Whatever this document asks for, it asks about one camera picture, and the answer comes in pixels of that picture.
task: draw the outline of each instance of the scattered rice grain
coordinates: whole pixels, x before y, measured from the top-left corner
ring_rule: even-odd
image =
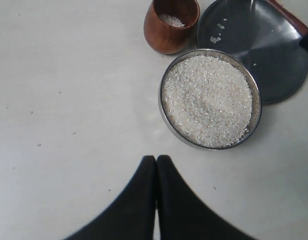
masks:
[[[211,56],[194,56],[167,73],[163,107],[171,124],[204,147],[226,147],[247,131],[252,95],[244,75]]]
[[[170,26],[172,26],[172,27],[182,28],[182,27],[185,26],[185,24],[183,24],[183,23],[181,22],[181,20],[178,19],[178,18],[175,17],[175,16],[170,16],[170,15],[167,15],[167,14],[161,14],[161,15],[159,15],[159,19],[160,19],[162,22],[164,22],[164,23],[166,23],[166,24],[168,24],[168,25],[170,25]]]

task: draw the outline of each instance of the table surface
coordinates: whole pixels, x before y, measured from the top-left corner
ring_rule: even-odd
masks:
[[[118,196],[142,156],[160,154],[246,233],[308,240],[308,77],[264,107],[244,144],[191,148],[159,112],[176,55],[144,39],[150,2],[0,0],[0,240],[65,238]],[[280,3],[308,25],[308,0]]]

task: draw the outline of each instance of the brown wooden cup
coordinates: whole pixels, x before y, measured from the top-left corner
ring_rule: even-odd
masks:
[[[185,26],[170,26],[159,19],[161,14],[176,17]],[[177,53],[187,45],[199,17],[196,0],[153,0],[144,20],[145,39],[161,54]]]

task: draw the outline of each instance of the bowl of rice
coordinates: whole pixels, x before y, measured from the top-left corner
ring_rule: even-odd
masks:
[[[252,75],[239,61],[213,49],[177,57],[166,69],[158,95],[168,128],[203,150],[238,146],[261,119],[260,92]]]

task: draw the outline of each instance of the red handle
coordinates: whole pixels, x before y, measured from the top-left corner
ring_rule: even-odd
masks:
[[[301,34],[305,36],[308,33],[308,27],[292,13],[287,11],[276,0],[267,0],[276,10],[278,10]]]

